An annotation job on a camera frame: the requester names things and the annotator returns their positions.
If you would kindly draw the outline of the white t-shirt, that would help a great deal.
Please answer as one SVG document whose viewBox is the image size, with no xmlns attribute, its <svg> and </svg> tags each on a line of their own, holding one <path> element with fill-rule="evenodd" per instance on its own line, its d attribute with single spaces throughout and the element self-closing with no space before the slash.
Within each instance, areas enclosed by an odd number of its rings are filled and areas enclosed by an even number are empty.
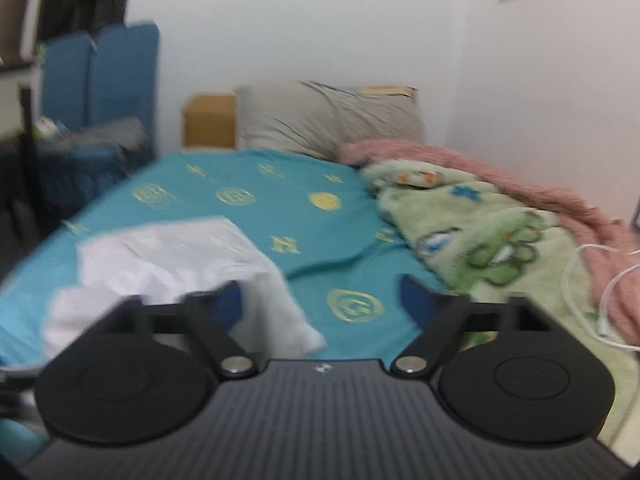
<svg viewBox="0 0 640 480">
<path fill-rule="evenodd" d="M 230 282 L 240 284 L 243 303 L 231 336 L 245 350 L 267 359 L 303 359 L 326 346 L 280 269 L 226 218 L 150 223 L 91 237 L 76 256 L 76 285 L 54 293 L 43 321 L 48 359 L 128 297 L 174 304 Z"/>
</svg>

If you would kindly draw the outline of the blue folding chair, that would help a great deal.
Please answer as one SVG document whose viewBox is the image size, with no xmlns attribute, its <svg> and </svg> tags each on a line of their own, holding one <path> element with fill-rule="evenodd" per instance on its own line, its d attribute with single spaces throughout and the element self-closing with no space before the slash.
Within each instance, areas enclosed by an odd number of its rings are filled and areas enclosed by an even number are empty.
<svg viewBox="0 0 640 480">
<path fill-rule="evenodd" d="M 41 45 L 40 113 L 77 132 L 135 119 L 142 138 L 130 152 L 154 158 L 157 24 L 112 25 L 95 37 L 72 32 Z"/>
</svg>

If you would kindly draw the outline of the teal smiley bed sheet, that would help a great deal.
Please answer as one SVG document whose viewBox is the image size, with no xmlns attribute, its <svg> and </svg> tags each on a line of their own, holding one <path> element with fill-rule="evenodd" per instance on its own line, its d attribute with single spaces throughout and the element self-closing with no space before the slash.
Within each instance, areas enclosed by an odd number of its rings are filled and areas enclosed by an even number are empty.
<svg viewBox="0 0 640 480">
<path fill-rule="evenodd" d="M 234 224 L 281 272 L 307 322 L 323 337 L 315 359 L 390 363 L 419 335 L 401 307 L 398 283 L 439 280 L 378 214 L 355 169 L 268 151 L 173 154 L 115 186 L 71 218 L 6 279 L 1 292 L 1 361 L 38 364 L 58 345 L 54 323 L 80 333 L 101 308 L 60 304 L 77 287 L 114 280 L 140 294 L 149 248 L 134 241 L 166 228 L 186 270 L 170 274 L 176 295 L 205 288 L 216 220 Z"/>
</svg>

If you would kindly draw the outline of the green cartoon fleece blanket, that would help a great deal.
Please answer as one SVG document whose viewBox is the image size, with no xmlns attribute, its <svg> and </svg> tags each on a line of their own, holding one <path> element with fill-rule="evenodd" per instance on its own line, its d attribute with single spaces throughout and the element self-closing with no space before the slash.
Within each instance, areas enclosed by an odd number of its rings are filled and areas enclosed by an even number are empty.
<svg viewBox="0 0 640 480">
<path fill-rule="evenodd" d="M 563 212 L 567 200 L 479 171 L 395 159 L 360 174 L 381 217 L 448 289 L 485 302 L 521 292 L 606 365 L 616 397 L 600 439 L 636 462 L 639 345 L 614 307 L 624 287 L 639 290 L 638 249 Z"/>
</svg>

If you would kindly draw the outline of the yellow headboard cushion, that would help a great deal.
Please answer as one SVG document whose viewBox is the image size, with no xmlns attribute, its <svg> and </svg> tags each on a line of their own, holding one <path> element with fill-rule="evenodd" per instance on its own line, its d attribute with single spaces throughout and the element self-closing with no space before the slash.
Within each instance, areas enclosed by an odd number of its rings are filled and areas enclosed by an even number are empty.
<svg viewBox="0 0 640 480">
<path fill-rule="evenodd" d="M 234 150 L 235 99 L 232 94 L 199 93 L 182 109 L 182 145 L 185 148 Z"/>
</svg>

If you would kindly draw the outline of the grey pillow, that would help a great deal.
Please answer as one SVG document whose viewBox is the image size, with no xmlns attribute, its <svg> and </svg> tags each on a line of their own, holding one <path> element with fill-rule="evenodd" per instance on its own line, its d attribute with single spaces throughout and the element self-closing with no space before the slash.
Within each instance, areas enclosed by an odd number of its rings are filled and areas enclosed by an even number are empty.
<svg viewBox="0 0 640 480">
<path fill-rule="evenodd" d="M 233 90 L 236 145 L 335 160 L 352 142 L 423 136 L 416 89 L 259 81 Z"/>
</svg>

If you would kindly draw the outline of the grey cloth on chair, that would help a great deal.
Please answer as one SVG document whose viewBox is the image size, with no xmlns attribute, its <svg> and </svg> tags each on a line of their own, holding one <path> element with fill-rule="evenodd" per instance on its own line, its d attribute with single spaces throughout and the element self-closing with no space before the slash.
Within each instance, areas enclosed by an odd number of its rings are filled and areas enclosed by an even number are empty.
<svg viewBox="0 0 640 480">
<path fill-rule="evenodd" d="M 91 126 L 78 131 L 52 134 L 38 143 L 43 153 L 67 153 L 84 148 L 117 148 L 135 151 L 146 142 L 142 123 L 137 117 Z"/>
</svg>

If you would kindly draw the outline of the white dark-top desk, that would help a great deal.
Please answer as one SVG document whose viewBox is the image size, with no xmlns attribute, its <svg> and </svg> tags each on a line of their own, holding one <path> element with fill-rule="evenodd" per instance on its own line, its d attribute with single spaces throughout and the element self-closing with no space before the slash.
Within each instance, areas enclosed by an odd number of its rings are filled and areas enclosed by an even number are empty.
<svg viewBox="0 0 640 480">
<path fill-rule="evenodd" d="M 24 198 L 36 223 L 46 215 L 37 162 L 32 62 L 1 66 L 1 210 L 17 227 L 18 200 Z"/>
</svg>

